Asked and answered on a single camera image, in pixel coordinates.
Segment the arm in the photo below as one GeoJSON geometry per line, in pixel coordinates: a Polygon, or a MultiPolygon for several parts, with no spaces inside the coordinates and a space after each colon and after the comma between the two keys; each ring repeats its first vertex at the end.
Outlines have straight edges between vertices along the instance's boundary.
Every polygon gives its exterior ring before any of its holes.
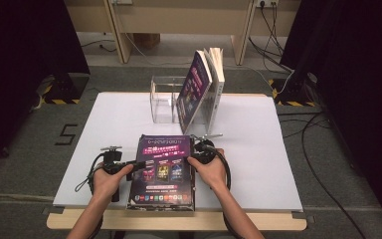
{"type": "Polygon", "coordinates": [[[119,188],[120,180],[131,172],[132,168],[132,165],[128,165],[114,175],[109,175],[102,169],[95,172],[95,192],[67,238],[89,238],[92,235],[110,204],[111,197],[119,188]]]}
{"type": "Polygon", "coordinates": [[[244,238],[264,238],[226,186],[226,172],[220,158],[215,157],[208,164],[202,164],[193,157],[188,157],[188,161],[214,191],[232,228],[244,238]]]}

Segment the purple book cover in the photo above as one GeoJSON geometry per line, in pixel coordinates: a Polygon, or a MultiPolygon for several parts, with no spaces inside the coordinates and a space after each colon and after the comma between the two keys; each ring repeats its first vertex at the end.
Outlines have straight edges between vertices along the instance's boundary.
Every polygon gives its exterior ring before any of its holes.
{"type": "Polygon", "coordinates": [[[179,123],[183,133],[186,133],[189,124],[195,117],[211,84],[212,81],[209,77],[205,60],[203,60],[200,53],[196,51],[194,60],[176,101],[179,123]]]}
{"type": "Polygon", "coordinates": [[[137,161],[146,167],[133,174],[128,209],[193,210],[194,183],[189,135],[143,135],[138,144],[137,161]]]}

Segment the forearm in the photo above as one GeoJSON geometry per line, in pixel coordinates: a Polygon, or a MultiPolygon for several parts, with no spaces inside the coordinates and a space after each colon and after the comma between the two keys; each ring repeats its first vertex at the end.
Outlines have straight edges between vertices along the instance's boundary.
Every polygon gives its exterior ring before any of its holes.
{"type": "Polygon", "coordinates": [[[89,238],[110,203],[110,199],[93,196],[67,238],[89,238]]]}
{"type": "Polygon", "coordinates": [[[246,239],[264,238],[262,233],[241,208],[226,185],[213,187],[216,196],[223,208],[223,212],[232,228],[246,239]]]}

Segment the white tabletop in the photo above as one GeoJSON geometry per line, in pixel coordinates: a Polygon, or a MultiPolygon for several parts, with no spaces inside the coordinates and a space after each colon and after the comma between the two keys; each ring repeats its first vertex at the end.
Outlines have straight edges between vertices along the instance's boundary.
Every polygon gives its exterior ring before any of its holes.
{"type": "MultiPolygon", "coordinates": [[[[232,188],[240,205],[256,211],[302,211],[287,159],[281,126],[272,98],[255,95],[222,95],[213,133],[217,147],[225,149],[232,188]]],[[[67,168],[54,205],[85,207],[91,198],[85,185],[93,160],[102,147],[122,145],[122,161],[135,159],[142,134],[181,134],[178,123],[153,123],[149,94],[100,93],[67,168]]],[[[196,173],[196,209],[218,209],[211,189],[196,173]]],[[[124,208],[130,182],[120,187],[120,200],[110,206],[124,208]]]]}

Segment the standing book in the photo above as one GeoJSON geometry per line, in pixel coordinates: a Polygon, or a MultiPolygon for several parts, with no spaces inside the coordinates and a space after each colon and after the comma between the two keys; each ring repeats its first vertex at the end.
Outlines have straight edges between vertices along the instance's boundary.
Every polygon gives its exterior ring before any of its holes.
{"type": "Polygon", "coordinates": [[[195,52],[176,101],[179,123],[184,134],[189,132],[195,121],[206,126],[206,133],[211,132],[225,83],[222,59],[220,48],[195,52]]]}
{"type": "Polygon", "coordinates": [[[192,144],[189,135],[143,135],[136,160],[146,167],[133,174],[126,209],[194,211],[194,170],[185,161],[192,144]]]}

